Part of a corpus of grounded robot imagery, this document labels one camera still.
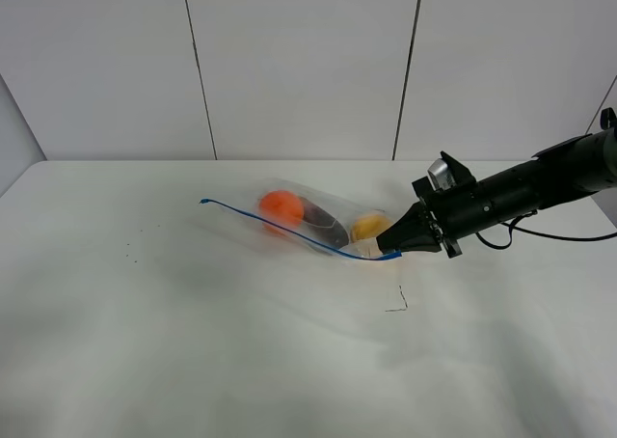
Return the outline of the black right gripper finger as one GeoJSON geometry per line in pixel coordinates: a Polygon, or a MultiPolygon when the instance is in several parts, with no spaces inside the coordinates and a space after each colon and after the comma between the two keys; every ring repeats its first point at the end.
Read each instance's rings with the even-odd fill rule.
{"type": "Polygon", "coordinates": [[[393,252],[428,252],[442,250],[433,219],[422,203],[414,203],[392,226],[380,233],[377,245],[384,254],[393,252]]]}

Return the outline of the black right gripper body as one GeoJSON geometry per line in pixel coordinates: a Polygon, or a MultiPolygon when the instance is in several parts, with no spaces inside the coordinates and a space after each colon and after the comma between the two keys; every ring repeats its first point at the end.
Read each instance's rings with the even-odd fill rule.
{"type": "Polygon", "coordinates": [[[474,184],[458,186],[445,191],[435,190],[430,178],[413,182],[418,200],[426,207],[433,219],[433,228],[447,255],[456,258],[462,254],[458,241],[478,231],[486,218],[485,207],[491,210],[489,201],[477,198],[478,180],[474,184]]]}

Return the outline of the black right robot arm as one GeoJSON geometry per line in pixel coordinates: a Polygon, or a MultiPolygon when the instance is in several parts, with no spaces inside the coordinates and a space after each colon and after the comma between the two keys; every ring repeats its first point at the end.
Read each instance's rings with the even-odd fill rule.
{"type": "Polygon", "coordinates": [[[446,251],[496,225],[510,232],[540,210],[574,202],[616,185],[616,114],[605,108],[601,130],[540,151],[524,163],[476,179],[443,152],[413,184],[417,201],[376,238],[384,254],[446,251]]]}

